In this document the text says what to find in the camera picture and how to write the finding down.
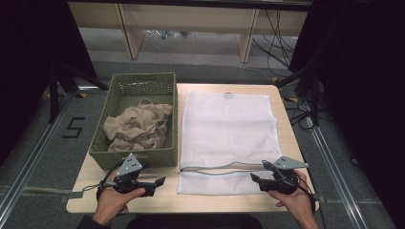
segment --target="green woven basket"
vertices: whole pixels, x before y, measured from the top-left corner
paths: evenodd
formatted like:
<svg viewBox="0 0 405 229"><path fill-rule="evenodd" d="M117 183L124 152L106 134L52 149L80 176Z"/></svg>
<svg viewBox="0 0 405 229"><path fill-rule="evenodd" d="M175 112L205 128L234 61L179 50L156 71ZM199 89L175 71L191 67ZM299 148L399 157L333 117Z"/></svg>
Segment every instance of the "green woven basket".
<svg viewBox="0 0 405 229"><path fill-rule="evenodd" d="M149 98L154 104L173 105L173 114L168 121L163 147L141 151L108 152L111 141L103 131L106 118L121 115L128 107L137 107L143 98ZM133 153L140 163L149 162L150 167L175 167L178 161L177 149L178 96L175 75L173 73L115 74L89 150L101 169L112 169L130 153Z"/></svg>

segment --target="wooden table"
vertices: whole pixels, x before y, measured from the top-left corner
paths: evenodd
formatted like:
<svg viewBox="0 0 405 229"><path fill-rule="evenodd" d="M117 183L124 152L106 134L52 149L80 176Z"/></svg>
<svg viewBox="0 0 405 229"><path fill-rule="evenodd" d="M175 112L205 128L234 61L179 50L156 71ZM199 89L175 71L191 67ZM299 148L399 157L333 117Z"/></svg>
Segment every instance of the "wooden table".
<svg viewBox="0 0 405 229"><path fill-rule="evenodd" d="M269 85L234 85L234 84L178 84L179 98L179 158L181 154L181 120L188 90L270 95L270 104L274 117L277 119L278 136L282 154L303 161L279 91ZM178 195L179 166L176 168L149 168L139 176L139 181L153 182L166 177L163 186L159 187L151 198L137 198L128 204L131 213L253 213L286 211L275 207L278 201L267 193L242 196L195 196ZM88 185L99 183L106 175L93 158L87 154L77 177L74 192ZM71 213L93 213L96 210L96 189L84 192L83 198L68 201L67 210Z"/></svg>

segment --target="brown garment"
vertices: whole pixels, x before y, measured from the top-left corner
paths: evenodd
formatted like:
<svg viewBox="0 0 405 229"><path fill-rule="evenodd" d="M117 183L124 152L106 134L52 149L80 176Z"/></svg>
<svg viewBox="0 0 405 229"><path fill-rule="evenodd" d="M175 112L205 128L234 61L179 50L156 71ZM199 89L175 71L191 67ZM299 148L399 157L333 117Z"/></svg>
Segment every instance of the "brown garment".
<svg viewBox="0 0 405 229"><path fill-rule="evenodd" d="M113 141L108 151L161 148L172 109L172 105L154 105L149 99L142 99L137 107L129 107L117 117L107 117L103 130Z"/></svg>

